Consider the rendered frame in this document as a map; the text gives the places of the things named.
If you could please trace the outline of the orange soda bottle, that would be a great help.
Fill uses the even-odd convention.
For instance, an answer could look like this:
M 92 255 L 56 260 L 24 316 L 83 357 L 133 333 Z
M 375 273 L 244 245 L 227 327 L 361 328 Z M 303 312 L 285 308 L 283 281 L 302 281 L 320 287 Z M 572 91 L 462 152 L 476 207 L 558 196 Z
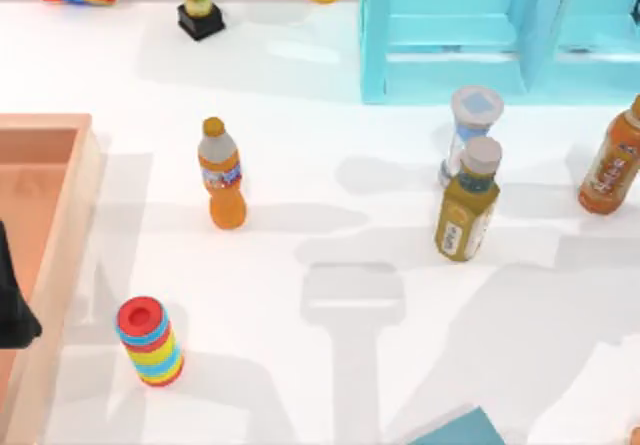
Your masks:
M 209 192 L 209 212 L 220 229 L 232 230 L 246 219 L 246 202 L 241 192 L 242 170 L 238 148 L 218 117 L 203 121 L 198 146 L 202 181 Z

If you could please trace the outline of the olive green bottle grey cap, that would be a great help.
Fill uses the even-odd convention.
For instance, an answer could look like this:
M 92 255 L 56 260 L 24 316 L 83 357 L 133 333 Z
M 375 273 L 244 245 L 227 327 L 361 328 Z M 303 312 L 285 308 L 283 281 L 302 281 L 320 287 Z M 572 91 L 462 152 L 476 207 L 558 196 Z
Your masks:
M 449 260 L 466 262 L 478 252 L 500 194 L 495 177 L 501 159 L 501 145 L 487 136 L 469 139 L 461 152 L 434 235 L 438 251 Z

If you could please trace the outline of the clear bottle grey cap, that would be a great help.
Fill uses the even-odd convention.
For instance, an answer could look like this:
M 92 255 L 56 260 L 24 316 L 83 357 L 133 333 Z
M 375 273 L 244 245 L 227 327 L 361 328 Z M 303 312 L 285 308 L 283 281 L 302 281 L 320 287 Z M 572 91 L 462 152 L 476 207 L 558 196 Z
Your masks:
M 460 167 L 460 155 L 471 138 L 487 136 L 504 111 L 502 97 L 490 88 L 464 86 L 451 97 L 453 134 L 447 157 L 441 162 L 439 182 L 446 188 Z

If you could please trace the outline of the light blue rack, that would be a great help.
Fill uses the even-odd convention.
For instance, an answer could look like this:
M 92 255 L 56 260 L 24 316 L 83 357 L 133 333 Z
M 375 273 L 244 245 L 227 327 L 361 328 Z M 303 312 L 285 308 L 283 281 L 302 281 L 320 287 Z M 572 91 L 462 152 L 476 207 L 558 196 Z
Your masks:
M 445 103 L 466 85 L 511 103 L 640 93 L 640 0 L 359 0 L 359 39 L 371 104 Z

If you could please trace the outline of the stack of coloured rings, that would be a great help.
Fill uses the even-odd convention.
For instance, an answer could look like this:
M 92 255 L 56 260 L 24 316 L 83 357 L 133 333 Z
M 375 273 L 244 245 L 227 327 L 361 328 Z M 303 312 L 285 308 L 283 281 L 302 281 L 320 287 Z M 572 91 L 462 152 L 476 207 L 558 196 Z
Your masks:
M 184 354 L 160 301 L 150 296 L 130 298 L 120 306 L 115 327 L 142 382 L 164 387 L 179 377 Z

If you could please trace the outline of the gold trophy black base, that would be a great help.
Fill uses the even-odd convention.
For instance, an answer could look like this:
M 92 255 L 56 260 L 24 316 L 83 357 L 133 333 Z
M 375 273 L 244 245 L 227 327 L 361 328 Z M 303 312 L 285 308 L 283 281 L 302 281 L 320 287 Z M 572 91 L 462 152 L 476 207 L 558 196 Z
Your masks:
M 184 0 L 177 11 L 178 25 L 195 41 L 226 28 L 222 12 L 212 0 Z

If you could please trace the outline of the teal book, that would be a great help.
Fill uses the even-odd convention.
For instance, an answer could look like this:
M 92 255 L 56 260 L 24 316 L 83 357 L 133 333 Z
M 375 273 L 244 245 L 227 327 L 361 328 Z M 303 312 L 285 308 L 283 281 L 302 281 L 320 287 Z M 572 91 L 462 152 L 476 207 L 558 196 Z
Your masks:
M 506 445 L 481 407 L 456 417 L 407 445 Z

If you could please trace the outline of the salmon shallow box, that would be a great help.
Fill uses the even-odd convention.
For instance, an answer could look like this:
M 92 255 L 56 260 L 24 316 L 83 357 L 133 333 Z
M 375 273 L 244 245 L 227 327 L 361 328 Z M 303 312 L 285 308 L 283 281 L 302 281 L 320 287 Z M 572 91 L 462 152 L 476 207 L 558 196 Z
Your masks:
M 43 332 L 0 351 L 0 445 L 36 445 L 52 400 L 65 316 L 102 179 L 86 113 L 0 113 L 0 220 Z

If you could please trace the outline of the orange juice bottle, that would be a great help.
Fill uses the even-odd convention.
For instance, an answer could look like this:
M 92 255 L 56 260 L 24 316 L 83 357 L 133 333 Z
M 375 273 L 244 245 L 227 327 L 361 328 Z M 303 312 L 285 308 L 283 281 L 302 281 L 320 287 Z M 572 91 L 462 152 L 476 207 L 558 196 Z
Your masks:
M 640 94 L 609 124 L 578 193 L 589 212 L 608 215 L 623 203 L 640 170 Z

